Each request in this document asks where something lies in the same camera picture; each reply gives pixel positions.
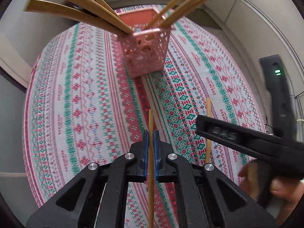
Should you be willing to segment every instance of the metal screw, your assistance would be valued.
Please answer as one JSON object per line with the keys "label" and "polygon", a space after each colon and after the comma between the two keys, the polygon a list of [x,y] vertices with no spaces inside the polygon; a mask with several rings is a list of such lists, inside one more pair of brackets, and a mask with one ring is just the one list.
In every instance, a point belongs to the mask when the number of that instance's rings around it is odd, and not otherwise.
{"label": "metal screw", "polygon": [[175,159],[177,159],[177,155],[176,154],[169,154],[168,158],[171,159],[171,160],[175,160]]}
{"label": "metal screw", "polygon": [[134,158],[134,154],[133,153],[127,153],[127,154],[125,154],[125,158],[126,159],[133,159]]}
{"label": "metal screw", "polygon": [[97,167],[98,167],[98,164],[96,164],[96,163],[90,163],[88,166],[89,170],[96,170]]}
{"label": "metal screw", "polygon": [[212,170],[214,170],[214,166],[213,166],[213,164],[205,164],[205,169],[207,171],[212,171]]}

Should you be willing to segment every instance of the finger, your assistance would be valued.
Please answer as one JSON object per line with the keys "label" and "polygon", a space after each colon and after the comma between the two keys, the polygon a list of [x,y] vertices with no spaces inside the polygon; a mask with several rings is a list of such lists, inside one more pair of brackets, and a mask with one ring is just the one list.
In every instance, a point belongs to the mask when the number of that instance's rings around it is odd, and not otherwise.
{"label": "finger", "polygon": [[251,164],[251,162],[245,164],[243,166],[243,168],[240,170],[240,172],[238,174],[240,177],[246,177],[247,176],[249,164]]}
{"label": "finger", "polygon": [[276,218],[277,224],[279,225],[283,224],[285,220],[289,217],[289,215],[293,212],[296,206],[297,203],[295,202],[292,203],[287,202],[286,204],[284,204],[281,207],[280,212]]}
{"label": "finger", "polygon": [[240,188],[247,194],[250,195],[251,194],[251,186],[250,186],[250,182],[247,178],[245,178],[241,184],[240,184]]}
{"label": "finger", "polygon": [[281,225],[300,201],[304,193],[304,184],[297,179],[277,177],[272,181],[270,192],[274,196],[287,200],[276,218],[277,223]]}
{"label": "finger", "polygon": [[288,202],[298,203],[304,193],[304,184],[298,179],[276,177],[271,183],[270,192]]}

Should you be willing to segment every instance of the patterned rug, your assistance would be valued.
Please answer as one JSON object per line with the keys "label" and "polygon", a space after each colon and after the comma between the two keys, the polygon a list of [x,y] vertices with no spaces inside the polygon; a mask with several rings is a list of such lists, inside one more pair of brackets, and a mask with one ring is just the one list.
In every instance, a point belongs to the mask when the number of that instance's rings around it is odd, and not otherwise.
{"label": "patterned rug", "polygon": [[[148,127],[148,109],[161,139],[198,165],[206,139],[195,135],[195,119],[206,115],[207,97],[214,118],[264,131],[253,95],[221,42],[185,17],[175,26],[165,69],[135,80],[116,36],[96,27],[79,23],[45,47],[33,68],[23,127],[25,168],[39,206],[90,162],[107,164],[127,153]],[[211,161],[239,184],[249,158],[213,142]],[[147,182],[129,184],[125,227],[148,226],[147,189]],[[154,226],[178,227],[172,183],[155,184]]]}

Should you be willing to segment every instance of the white wall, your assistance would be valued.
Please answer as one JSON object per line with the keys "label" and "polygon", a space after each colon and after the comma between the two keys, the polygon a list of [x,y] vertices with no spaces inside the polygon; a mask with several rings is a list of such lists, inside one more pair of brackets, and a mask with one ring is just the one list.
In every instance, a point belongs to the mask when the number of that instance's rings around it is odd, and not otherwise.
{"label": "white wall", "polygon": [[205,5],[225,22],[234,3],[235,0],[209,0]]}
{"label": "white wall", "polygon": [[[63,0],[48,0],[63,3]],[[21,58],[33,66],[47,43],[75,22],[39,13],[23,12],[26,0],[13,0],[0,20],[0,33]]]}
{"label": "white wall", "polygon": [[0,33],[0,66],[12,78],[28,88],[32,68],[20,57],[3,33]]}
{"label": "white wall", "polygon": [[279,54],[295,95],[304,91],[304,20],[291,0],[236,0],[226,25],[243,44],[262,78],[258,59]]}

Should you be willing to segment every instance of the pink basket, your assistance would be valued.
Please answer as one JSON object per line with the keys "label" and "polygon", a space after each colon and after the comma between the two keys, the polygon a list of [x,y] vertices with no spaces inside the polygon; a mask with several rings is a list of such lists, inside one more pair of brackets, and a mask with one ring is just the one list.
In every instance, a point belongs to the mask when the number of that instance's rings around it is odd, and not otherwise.
{"label": "pink basket", "polygon": [[164,69],[171,30],[175,27],[141,31],[157,13],[155,8],[144,8],[119,14],[120,19],[135,31],[118,38],[130,78]]}

